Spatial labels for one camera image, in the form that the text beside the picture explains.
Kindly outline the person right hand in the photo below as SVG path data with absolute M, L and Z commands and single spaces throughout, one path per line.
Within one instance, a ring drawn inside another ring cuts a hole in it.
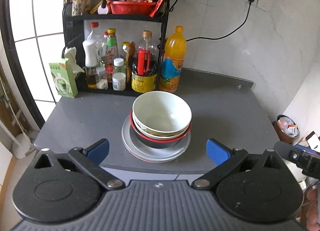
M 318 224 L 318 207 L 317 207 L 317 189 L 310 190 L 306 195 L 306 198 L 312 203 L 306 214 L 306 227 L 308 231 L 319 231 L 320 226 Z

